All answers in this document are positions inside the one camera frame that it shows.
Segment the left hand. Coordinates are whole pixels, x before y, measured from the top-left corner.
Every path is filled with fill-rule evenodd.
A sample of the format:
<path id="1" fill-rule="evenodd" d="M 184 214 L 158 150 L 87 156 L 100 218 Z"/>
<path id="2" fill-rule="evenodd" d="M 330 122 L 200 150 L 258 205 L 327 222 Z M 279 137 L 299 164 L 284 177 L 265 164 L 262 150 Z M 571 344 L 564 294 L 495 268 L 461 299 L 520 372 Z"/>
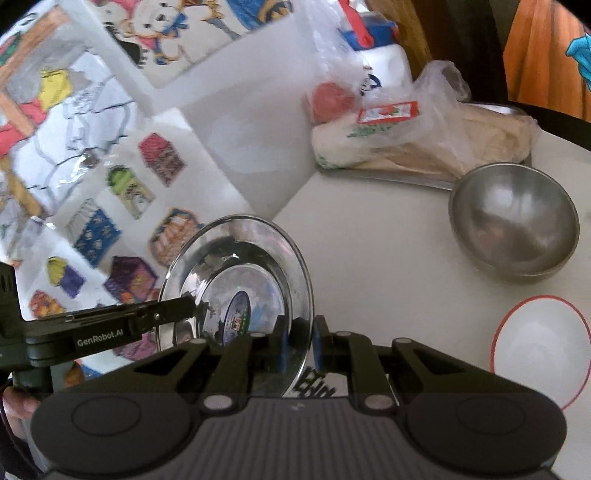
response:
<path id="1" fill-rule="evenodd" d="M 40 401 L 25 393 L 15 390 L 9 386 L 3 393 L 3 406 L 12 432 L 18 438 L 25 439 L 23 423 L 29 421 Z"/>

